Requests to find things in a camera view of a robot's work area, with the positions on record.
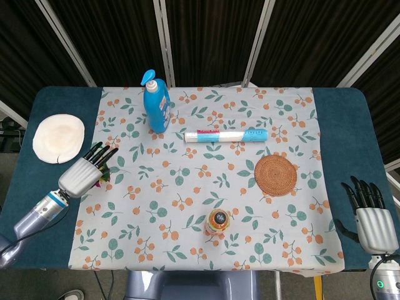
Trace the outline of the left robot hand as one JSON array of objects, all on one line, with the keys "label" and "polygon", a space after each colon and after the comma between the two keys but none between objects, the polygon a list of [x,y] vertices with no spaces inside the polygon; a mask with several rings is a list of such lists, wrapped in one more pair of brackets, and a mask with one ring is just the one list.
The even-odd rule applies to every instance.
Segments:
[{"label": "left robot hand", "polygon": [[81,158],[79,158],[69,169],[67,169],[58,180],[59,193],[66,199],[77,199],[89,191],[110,171],[107,162],[119,151],[116,147],[111,149],[110,145],[103,146],[97,142]]}]

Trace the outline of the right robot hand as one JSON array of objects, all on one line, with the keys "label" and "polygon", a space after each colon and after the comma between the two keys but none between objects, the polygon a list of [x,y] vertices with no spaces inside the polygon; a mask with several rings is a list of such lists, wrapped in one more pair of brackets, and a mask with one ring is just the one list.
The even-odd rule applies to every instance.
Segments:
[{"label": "right robot hand", "polygon": [[350,177],[353,187],[341,183],[352,207],[356,232],[346,229],[339,219],[336,229],[371,255],[394,254],[399,249],[394,221],[386,208],[381,190],[373,183]]}]

